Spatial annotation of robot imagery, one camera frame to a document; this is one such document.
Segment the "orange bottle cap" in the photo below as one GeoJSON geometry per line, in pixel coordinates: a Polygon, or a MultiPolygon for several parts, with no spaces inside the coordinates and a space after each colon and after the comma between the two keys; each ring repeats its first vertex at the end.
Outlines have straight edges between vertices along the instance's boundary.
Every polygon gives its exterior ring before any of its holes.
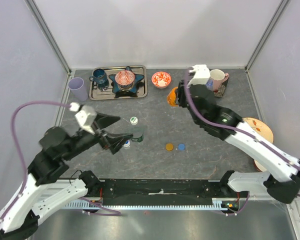
{"type": "Polygon", "coordinates": [[[173,145],[172,143],[167,143],[167,144],[165,145],[165,149],[166,149],[167,151],[172,151],[172,150],[174,149],[174,145],[173,145]]]}

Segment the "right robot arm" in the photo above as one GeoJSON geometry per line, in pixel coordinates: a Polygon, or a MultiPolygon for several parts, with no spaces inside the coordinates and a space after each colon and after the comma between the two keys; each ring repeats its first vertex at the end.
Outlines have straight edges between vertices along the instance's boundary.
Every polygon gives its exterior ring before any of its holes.
{"type": "Polygon", "coordinates": [[[266,193],[284,204],[299,196],[300,158],[285,153],[259,135],[233,110],[217,105],[213,92],[205,85],[188,85],[181,80],[173,93],[173,102],[187,108],[196,125],[240,149],[266,169],[250,173],[228,170],[219,184],[223,196],[230,197],[235,192],[266,193]]]}

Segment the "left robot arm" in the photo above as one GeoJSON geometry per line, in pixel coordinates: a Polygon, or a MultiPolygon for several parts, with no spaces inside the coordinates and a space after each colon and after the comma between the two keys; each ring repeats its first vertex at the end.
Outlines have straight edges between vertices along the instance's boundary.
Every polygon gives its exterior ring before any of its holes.
{"type": "Polygon", "coordinates": [[[119,116],[80,110],[75,118],[80,129],[74,135],[70,136],[62,127],[52,127],[39,141],[42,149],[28,166],[26,180],[0,210],[0,240],[25,240],[67,203],[96,196],[104,183],[87,170],[58,193],[38,202],[44,191],[69,169],[67,161],[97,144],[114,155],[133,137],[131,133],[105,131],[121,119],[119,116]]]}

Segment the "white green bottle cap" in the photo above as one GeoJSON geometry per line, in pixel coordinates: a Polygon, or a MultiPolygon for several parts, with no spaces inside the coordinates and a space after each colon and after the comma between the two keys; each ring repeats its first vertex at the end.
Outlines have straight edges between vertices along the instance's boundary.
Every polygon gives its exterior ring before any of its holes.
{"type": "Polygon", "coordinates": [[[137,125],[139,122],[139,120],[136,116],[132,116],[129,121],[130,121],[130,124],[133,126],[137,125]]]}

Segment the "blue label water bottle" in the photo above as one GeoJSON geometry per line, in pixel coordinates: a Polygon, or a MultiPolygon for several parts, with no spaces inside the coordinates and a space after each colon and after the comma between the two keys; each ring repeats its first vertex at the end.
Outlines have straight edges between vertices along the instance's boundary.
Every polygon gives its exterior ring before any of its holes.
{"type": "Polygon", "coordinates": [[[207,81],[207,83],[205,84],[206,88],[210,91],[213,91],[213,84],[214,84],[214,80],[210,77],[207,81]]]}

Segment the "orange juice bottle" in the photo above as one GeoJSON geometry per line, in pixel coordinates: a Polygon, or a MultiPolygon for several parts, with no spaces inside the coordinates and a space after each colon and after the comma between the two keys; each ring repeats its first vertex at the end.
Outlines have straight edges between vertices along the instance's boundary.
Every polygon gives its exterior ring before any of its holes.
{"type": "Polygon", "coordinates": [[[177,94],[178,92],[178,87],[174,87],[169,94],[166,97],[167,103],[171,106],[171,107],[178,107],[179,105],[177,104],[177,94]]]}

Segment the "blue bottle cap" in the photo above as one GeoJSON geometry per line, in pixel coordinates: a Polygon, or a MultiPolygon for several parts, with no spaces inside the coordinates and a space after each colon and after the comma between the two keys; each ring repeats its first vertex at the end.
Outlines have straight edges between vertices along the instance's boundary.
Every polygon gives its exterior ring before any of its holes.
{"type": "Polygon", "coordinates": [[[185,149],[186,149],[186,146],[185,146],[183,143],[180,143],[180,144],[178,145],[178,150],[184,151],[185,149]]]}

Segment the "green label clear bottle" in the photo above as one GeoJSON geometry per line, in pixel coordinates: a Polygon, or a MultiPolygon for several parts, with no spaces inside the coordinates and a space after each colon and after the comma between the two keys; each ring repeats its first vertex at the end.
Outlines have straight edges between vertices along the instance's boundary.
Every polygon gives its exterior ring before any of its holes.
{"type": "Polygon", "coordinates": [[[131,141],[140,143],[144,140],[144,130],[137,125],[132,125],[132,128],[130,129],[131,133],[133,134],[131,141]]]}

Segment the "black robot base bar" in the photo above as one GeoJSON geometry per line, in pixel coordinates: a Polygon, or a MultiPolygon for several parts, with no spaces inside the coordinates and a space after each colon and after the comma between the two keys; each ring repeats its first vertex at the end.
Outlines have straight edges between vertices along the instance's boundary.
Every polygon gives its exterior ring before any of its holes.
{"type": "Polygon", "coordinates": [[[236,199],[238,194],[218,180],[107,178],[90,190],[87,197],[115,206],[207,205],[214,198],[236,199]]]}

